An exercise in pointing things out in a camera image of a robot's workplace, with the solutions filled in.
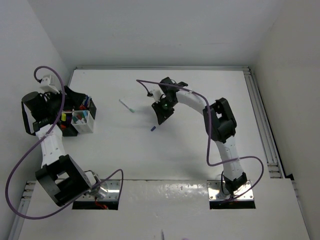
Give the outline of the yellow cap black highlighter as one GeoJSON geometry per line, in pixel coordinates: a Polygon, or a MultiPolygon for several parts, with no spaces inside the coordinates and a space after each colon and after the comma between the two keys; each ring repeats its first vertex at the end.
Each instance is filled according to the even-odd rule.
{"type": "Polygon", "coordinates": [[[65,113],[61,114],[61,121],[66,122],[67,121],[67,115],[65,113]]]}

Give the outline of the mint cap white marker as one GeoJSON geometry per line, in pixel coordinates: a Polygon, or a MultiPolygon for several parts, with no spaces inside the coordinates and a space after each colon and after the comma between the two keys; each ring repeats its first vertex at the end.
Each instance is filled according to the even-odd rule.
{"type": "Polygon", "coordinates": [[[129,107],[122,99],[119,99],[119,102],[126,108],[128,109],[131,113],[135,113],[135,110],[131,107],[129,107]]]}

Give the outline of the teal cap white marker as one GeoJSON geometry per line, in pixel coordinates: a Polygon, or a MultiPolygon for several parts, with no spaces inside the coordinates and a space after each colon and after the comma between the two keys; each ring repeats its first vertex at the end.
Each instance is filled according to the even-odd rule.
{"type": "Polygon", "coordinates": [[[72,116],[72,119],[75,123],[78,121],[78,119],[74,115],[72,116]]]}

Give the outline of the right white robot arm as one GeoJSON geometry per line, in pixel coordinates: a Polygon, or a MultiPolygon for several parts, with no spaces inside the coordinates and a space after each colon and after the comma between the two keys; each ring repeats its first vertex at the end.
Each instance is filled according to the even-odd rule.
{"type": "Polygon", "coordinates": [[[243,170],[237,153],[235,134],[237,122],[229,102],[220,98],[214,103],[199,93],[186,89],[187,83],[174,82],[169,77],[162,79],[159,90],[149,90],[148,97],[154,99],[151,105],[159,125],[173,115],[174,106],[184,104],[203,116],[205,131],[211,141],[215,142],[221,161],[223,162],[224,189],[233,195],[247,182],[247,175],[243,170]]]}

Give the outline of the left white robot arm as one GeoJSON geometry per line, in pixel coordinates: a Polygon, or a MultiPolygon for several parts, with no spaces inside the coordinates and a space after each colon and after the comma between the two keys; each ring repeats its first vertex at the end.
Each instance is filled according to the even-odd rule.
{"type": "Polygon", "coordinates": [[[63,137],[92,133],[97,108],[91,97],[64,86],[60,91],[37,91],[21,99],[27,134],[41,140],[42,164],[35,177],[59,207],[91,188],[88,177],[66,153],[63,137]]]}

